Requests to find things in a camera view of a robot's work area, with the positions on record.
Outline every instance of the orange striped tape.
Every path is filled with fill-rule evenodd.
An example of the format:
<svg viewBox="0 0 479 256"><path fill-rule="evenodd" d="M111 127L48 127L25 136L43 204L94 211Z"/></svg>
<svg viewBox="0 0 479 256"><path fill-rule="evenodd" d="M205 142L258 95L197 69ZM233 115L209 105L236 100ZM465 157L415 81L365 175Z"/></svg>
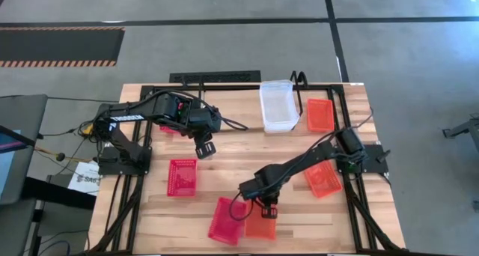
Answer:
<svg viewBox="0 0 479 256"><path fill-rule="evenodd" d="M116 61L0 61L3 68L32 67L113 67Z"/></svg>
<svg viewBox="0 0 479 256"><path fill-rule="evenodd" d="M0 28L0 31L108 31L122 30L124 27L7 27Z"/></svg>

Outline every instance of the white plastic bin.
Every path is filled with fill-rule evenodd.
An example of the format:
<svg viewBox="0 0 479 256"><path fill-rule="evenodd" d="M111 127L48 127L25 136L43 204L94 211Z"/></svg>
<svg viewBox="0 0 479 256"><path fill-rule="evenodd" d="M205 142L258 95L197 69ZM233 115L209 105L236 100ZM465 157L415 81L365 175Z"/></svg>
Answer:
<svg viewBox="0 0 479 256"><path fill-rule="evenodd" d="M291 81L262 82L260 100L265 132L288 132L298 123L299 115L294 103Z"/></svg>

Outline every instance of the small red crate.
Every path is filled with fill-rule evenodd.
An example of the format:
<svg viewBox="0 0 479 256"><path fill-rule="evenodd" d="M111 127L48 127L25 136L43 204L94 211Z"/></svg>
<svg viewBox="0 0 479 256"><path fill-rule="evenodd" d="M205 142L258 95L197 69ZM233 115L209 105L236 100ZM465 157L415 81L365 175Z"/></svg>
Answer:
<svg viewBox="0 0 479 256"><path fill-rule="evenodd" d="M160 126L159 130L166 133L179 133L178 131L175 131L174 129L168 128L167 126Z"/></svg>
<svg viewBox="0 0 479 256"><path fill-rule="evenodd" d="M195 196L196 159L173 159L168 174L168 192L171 197Z"/></svg>
<svg viewBox="0 0 479 256"><path fill-rule="evenodd" d="M330 161L324 161L306 169L306 180L314 196L322 198L343 189Z"/></svg>
<svg viewBox="0 0 479 256"><path fill-rule="evenodd" d="M237 246L238 240L242 236L245 222L244 220L237 221L231 218L231 202L231 199L224 197L218 199L208 237L228 245ZM245 210L246 204L240 201L235 201L231 208L231 212L235 218L242 218L245 215Z"/></svg>
<svg viewBox="0 0 479 256"><path fill-rule="evenodd" d="M263 218L261 207L252 201L247 203L247 212L249 212L252 204L253 210L245 220L245 237L276 240L276 220Z"/></svg>
<svg viewBox="0 0 479 256"><path fill-rule="evenodd" d="M331 100L308 100L308 129L312 132L328 132L335 129Z"/></svg>

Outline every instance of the computer screen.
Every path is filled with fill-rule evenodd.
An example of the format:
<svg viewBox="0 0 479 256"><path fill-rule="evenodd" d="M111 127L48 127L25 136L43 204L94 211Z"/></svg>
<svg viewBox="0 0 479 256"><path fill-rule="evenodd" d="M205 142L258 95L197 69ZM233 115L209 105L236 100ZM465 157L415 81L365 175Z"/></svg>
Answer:
<svg viewBox="0 0 479 256"><path fill-rule="evenodd" d="M14 130L12 132L20 134L19 130ZM27 144L25 142L15 139L14 137L11 137L0 131L0 153L20 150L25 147L27 147Z"/></svg>

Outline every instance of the black floor mat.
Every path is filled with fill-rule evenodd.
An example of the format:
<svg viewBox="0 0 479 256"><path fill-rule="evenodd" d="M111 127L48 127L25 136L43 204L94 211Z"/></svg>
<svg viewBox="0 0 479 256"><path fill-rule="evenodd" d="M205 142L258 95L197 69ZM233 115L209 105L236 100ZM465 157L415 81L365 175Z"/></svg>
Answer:
<svg viewBox="0 0 479 256"><path fill-rule="evenodd" d="M208 83L208 82L261 82L261 72L231 71L209 73L170 73L170 83Z"/></svg>
<svg viewBox="0 0 479 256"><path fill-rule="evenodd" d="M110 67L122 27L0 28L0 67Z"/></svg>

